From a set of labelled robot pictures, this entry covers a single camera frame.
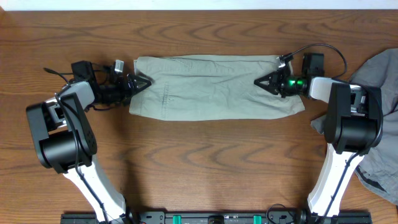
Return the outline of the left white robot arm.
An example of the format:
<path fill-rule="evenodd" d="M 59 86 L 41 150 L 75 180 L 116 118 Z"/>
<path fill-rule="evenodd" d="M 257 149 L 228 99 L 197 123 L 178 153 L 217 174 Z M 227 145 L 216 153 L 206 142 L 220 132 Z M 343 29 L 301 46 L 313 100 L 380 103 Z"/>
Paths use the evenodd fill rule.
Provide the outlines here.
<path fill-rule="evenodd" d="M 26 108 L 40 163 L 70 180 L 95 212 L 97 223 L 140 223 L 141 219 L 107 178 L 85 109 L 95 102 L 92 84 L 67 83 L 51 99 Z"/>

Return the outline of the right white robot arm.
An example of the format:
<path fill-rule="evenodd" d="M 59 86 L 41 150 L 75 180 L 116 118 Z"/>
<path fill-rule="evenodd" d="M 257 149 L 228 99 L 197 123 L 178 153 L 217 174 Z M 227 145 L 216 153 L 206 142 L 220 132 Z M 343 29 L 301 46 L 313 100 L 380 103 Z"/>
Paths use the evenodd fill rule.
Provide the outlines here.
<path fill-rule="evenodd" d="M 304 68 L 294 77 L 287 67 L 279 68 L 254 84 L 281 97 L 303 95 L 327 103 L 323 135 L 326 159 L 308 208 L 296 223 L 338 223 L 340 202 L 355 168 L 382 137 L 382 100 L 378 87 L 350 84 L 326 78 L 321 68 Z"/>

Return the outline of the khaki green shorts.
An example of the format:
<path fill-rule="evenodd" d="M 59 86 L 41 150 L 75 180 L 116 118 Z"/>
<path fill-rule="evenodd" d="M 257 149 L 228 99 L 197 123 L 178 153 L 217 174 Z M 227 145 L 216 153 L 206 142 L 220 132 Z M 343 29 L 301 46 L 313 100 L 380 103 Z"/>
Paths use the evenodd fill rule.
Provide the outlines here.
<path fill-rule="evenodd" d="M 305 109 L 299 96 L 272 95 L 255 79 L 277 70 L 275 55 L 139 57 L 152 85 L 131 100 L 133 115 L 163 121 L 278 119 Z"/>

